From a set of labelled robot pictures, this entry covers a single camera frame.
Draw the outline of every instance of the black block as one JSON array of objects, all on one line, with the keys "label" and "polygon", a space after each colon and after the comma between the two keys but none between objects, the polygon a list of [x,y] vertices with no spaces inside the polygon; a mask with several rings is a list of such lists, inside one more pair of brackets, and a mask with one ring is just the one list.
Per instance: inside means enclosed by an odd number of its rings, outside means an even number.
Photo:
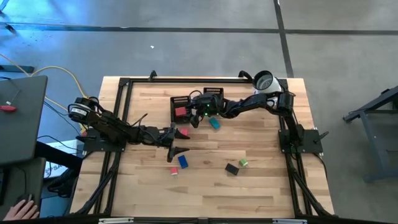
[{"label": "black block", "polygon": [[238,172],[239,172],[239,168],[235,167],[232,164],[227,164],[226,167],[225,167],[225,170],[227,170],[228,172],[230,172],[230,173],[232,173],[234,175],[237,175]]}]

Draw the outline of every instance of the gray floor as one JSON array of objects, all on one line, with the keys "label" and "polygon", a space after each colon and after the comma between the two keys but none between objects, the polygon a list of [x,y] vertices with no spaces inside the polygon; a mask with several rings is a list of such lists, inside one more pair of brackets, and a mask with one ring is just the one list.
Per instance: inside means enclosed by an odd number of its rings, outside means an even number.
[{"label": "gray floor", "polygon": [[[278,28],[272,0],[10,0],[4,20],[41,24],[136,27]],[[395,0],[280,0],[286,29],[397,30]],[[361,122],[345,124],[350,110],[398,84],[398,36],[287,35],[295,77],[305,79],[313,118],[323,140],[337,215],[398,222],[398,180],[365,184],[374,171]],[[59,65],[96,96],[105,75],[235,77],[270,70],[286,77],[279,34],[171,32],[63,32],[0,30],[0,52],[37,68]],[[79,92],[58,70],[47,94],[63,105]],[[74,130],[48,108],[40,135],[72,139]]]}]

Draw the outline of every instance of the black plastic basket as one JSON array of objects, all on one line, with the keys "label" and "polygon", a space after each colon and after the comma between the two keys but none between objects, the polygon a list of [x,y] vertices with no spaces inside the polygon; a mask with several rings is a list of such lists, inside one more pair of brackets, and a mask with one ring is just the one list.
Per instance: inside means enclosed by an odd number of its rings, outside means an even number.
[{"label": "black plastic basket", "polygon": [[204,87],[203,93],[213,93],[216,94],[220,99],[224,98],[224,88]]},{"label": "black plastic basket", "polygon": [[172,122],[176,124],[187,124],[190,122],[191,110],[186,109],[187,113],[184,116],[175,116],[176,108],[186,107],[189,103],[189,96],[170,97],[170,117]]}]

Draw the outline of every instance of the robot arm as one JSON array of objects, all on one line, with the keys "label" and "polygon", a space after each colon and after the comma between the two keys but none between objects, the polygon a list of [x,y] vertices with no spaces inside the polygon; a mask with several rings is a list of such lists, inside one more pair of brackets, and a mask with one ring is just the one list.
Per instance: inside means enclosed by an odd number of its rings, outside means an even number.
[{"label": "robot arm", "polygon": [[271,114],[284,118],[289,129],[289,139],[294,144],[299,145],[302,140],[299,133],[303,131],[303,128],[300,124],[297,124],[294,117],[294,96],[289,91],[258,93],[244,100],[233,101],[225,98],[221,99],[218,95],[212,93],[204,93],[192,98],[187,108],[196,109],[196,114],[191,117],[190,121],[194,128],[198,127],[199,118],[203,118],[206,115],[218,114],[223,118],[231,119],[237,117],[242,112],[263,108]]},{"label": "robot arm", "polygon": [[158,129],[153,126],[130,125],[117,118],[112,112],[105,110],[95,100],[77,98],[74,104],[68,106],[68,114],[72,121],[93,127],[100,133],[101,140],[112,144],[145,144],[149,146],[165,147],[169,149],[167,162],[171,162],[174,155],[189,149],[173,147],[174,138],[189,139],[175,128],[172,123],[169,128]]}]

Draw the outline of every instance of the human hand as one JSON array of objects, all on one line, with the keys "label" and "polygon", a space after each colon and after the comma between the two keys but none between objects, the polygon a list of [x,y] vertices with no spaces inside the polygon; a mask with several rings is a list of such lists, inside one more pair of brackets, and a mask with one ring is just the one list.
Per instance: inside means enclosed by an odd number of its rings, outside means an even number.
[{"label": "human hand", "polygon": [[16,206],[11,207],[3,221],[37,218],[39,216],[39,212],[36,212],[37,205],[32,207],[34,204],[32,200],[26,203],[25,206],[23,206],[24,203],[25,200],[21,200]]}]

